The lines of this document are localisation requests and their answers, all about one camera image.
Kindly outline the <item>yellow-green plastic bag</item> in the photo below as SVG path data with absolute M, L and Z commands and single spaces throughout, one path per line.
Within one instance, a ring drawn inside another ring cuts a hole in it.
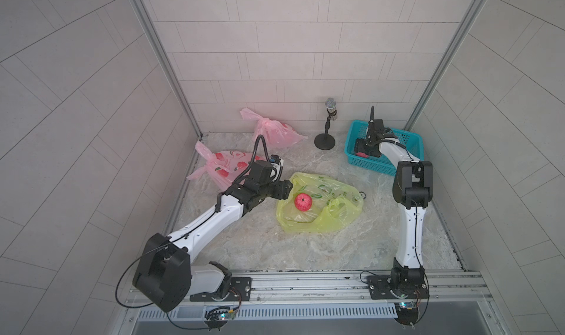
M 293 188 L 288 199 L 279 201 L 276 219 L 287 233 L 330 233 L 353 223 L 362 213 L 364 198 L 353 186 L 329 176 L 294 173 Z M 313 205 L 309 211 L 299 211 L 294 199 L 300 193 L 309 194 Z

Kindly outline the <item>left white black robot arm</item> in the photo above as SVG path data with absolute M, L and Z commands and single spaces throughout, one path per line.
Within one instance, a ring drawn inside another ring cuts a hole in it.
M 282 173 L 279 156 L 259 159 L 253 155 L 231 186 L 217 195 L 214 206 L 187 226 L 167 236 L 155 234 L 147 241 L 133 262 L 137 269 L 132 285 L 164 312 L 191 295 L 206 293 L 225 299 L 231 293 L 232 273 L 217 262 L 196 267 L 192 263 L 208 243 L 267 198 L 287 199 L 293 184 L 282 180 Z

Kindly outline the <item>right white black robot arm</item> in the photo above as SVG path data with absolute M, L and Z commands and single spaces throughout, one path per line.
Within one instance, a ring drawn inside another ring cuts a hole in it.
M 403 210 L 401 237 L 389 289 L 395 298 L 420 295 L 426 276 L 422 263 L 422 237 L 426 209 L 433 198 L 433 166 L 412 155 L 394 132 L 375 118 L 371 108 L 366 136 L 357 139 L 355 152 L 363 156 L 385 156 L 396 168 L 392 195 Z

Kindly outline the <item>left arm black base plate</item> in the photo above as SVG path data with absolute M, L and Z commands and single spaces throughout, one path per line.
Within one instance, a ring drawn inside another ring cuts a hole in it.
M 223 281 L 215 292 L 201 292 L 191 295 L 191 302 L 224 302 L 248 301 L 252 288 L 252 279 L 248 277 L 232 277 Z

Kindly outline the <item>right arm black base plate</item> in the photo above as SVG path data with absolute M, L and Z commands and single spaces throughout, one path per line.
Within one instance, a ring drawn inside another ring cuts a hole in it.
M 372 300 L 416 301 L 430 296 L 425 277 L 367 276 L 366 283 Z

